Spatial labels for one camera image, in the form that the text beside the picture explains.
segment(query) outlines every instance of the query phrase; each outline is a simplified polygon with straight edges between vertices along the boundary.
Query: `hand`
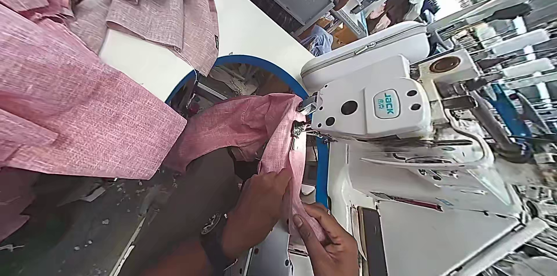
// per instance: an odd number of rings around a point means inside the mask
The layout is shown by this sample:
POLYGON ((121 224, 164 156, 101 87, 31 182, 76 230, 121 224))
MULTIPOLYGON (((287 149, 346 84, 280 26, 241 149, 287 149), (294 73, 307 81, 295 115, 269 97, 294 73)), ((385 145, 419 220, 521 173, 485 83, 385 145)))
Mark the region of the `hand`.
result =
POLYGON ((282 197, 292 171, 254 175, 246 181, 236 208, 222 233, 222 249, 230 258, 261 243, 281 216, 282 197))
POLYGON ((357 276, 358 244, 354 237, 344 230, 334 216, 322 204, 304 204, 308 214, 315 218, 329 237, 322 245, 310 225, 299 215, 294 216, 294 224, 306 245, 315 276, 357 276))

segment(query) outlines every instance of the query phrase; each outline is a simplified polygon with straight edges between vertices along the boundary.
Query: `white sewing machine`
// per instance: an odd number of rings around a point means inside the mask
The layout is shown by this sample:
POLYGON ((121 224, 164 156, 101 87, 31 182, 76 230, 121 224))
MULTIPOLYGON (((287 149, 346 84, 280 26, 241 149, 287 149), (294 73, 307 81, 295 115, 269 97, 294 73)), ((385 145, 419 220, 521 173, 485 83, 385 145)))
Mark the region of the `white sewing machine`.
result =
MULTIPOLYGON (((547 227, 508 181, 520 169, 494 161, 480 125, 455 116, 476 107, 463 84, 481 74, 466 51, 428 58, 426 27, 405 22, 314 58, 249 0, 215 3, 220 61, 274 66, 316 92, 300 111, 332 141, 318 153, 328 166, 321 202, 358 240, 363 274, 477 275, 547 227)), ((100 57, 164 101, 193 71, 117 31, 100 57)), ((273 260, 282 268, 266 275, 312 274, 306 256, 278 251, 292 268, 273 260)))

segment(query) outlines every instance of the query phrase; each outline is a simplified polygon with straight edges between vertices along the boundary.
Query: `floor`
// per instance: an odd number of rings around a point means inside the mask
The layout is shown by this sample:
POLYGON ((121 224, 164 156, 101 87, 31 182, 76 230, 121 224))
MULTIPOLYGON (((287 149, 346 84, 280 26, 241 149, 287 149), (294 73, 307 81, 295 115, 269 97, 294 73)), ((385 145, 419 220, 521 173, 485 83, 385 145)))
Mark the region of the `floor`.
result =
POLYGON ((183 175, 163 169, 149 181, 44 178, 42 194, 26 209, 31 220, 2 243, 24 245, 0 251, 3 276, 109 276, 144 218, 119 274, 138 275, 173 245, 196 237, 216 211, 230 210, 240 182, 225 148, 193 161, 183 175), (72 188, 93 180, 106 188, 97 199, 57 205, 72 188))

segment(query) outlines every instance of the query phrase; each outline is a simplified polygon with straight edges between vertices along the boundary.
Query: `jack logo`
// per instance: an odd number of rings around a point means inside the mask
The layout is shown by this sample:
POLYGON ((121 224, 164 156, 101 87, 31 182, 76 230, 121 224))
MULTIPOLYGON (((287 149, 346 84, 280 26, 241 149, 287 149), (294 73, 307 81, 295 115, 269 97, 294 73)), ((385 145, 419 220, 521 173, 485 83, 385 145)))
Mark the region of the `jack logo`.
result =
POLYGON ((394 89, 381 91, 373 97, 375 115, 379 118, 395 118, 400 115, 397 92, 394 89))

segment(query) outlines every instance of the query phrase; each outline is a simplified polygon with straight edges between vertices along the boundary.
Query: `watch face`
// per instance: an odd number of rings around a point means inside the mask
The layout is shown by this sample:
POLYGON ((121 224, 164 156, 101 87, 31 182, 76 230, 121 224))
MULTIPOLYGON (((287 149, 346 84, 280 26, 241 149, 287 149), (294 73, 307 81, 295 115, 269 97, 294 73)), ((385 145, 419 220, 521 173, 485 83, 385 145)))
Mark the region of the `watch face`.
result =
POLYGON ((220 212, 216 212, 211 218, 205 223, 205 226, 201 230, 202 235, 208 234, 215 226, 217 226, 220 220, 220 212))

